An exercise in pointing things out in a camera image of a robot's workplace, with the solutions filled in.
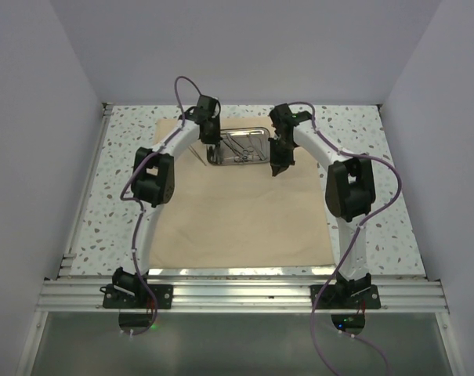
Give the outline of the pointed steel tweezers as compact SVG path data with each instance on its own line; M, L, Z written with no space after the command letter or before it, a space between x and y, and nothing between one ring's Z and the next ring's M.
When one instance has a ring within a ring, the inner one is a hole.
M204 166L207 166L206 162L204 159L201 157L201 155L195 150L193 146L189 146L189 151L196 157L196 159L199 160Z

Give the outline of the beige cloth wrap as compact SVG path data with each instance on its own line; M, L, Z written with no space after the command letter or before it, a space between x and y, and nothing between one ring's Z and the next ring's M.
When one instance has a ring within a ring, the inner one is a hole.
M272 177L269 164L175 160L175 191L147 225L149 265L162 269L328 266L334 256L317 162Z

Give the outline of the blunt steel forceps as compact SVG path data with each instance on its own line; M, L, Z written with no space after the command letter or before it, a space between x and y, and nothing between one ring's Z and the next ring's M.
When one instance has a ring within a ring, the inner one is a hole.
M207 147L207 159L210 164L215 165L217 163L217 146L210 145Z

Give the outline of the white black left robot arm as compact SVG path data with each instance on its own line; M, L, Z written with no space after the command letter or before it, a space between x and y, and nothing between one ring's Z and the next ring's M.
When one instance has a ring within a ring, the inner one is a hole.
M120 199L139 204L140 213L132 233L131 258L116 269L112 282L102 288L106 309L157 308L156 297L147 285L147 266L139 250L139 228L147 213L146 204L153 208L167 204L175 190L175 160L193 143L218 146L221 105L218 99L206 95L197 104L184 110L177 125L159 143L136 151L133 172L121 192Z

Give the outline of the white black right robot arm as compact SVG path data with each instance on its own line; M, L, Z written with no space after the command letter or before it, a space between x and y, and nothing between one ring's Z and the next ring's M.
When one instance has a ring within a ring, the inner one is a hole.
M322 136L308 111L295 113L284 103L270 111L270 119L274 128L274 137L269 139L273 177L295 164L297 147L306 150L327 171L325 204L337 220L341 254L335 283L328 284L324 294L341 306L353 307L371 289L366 230L361 224L375 202L371 161L348 156Z

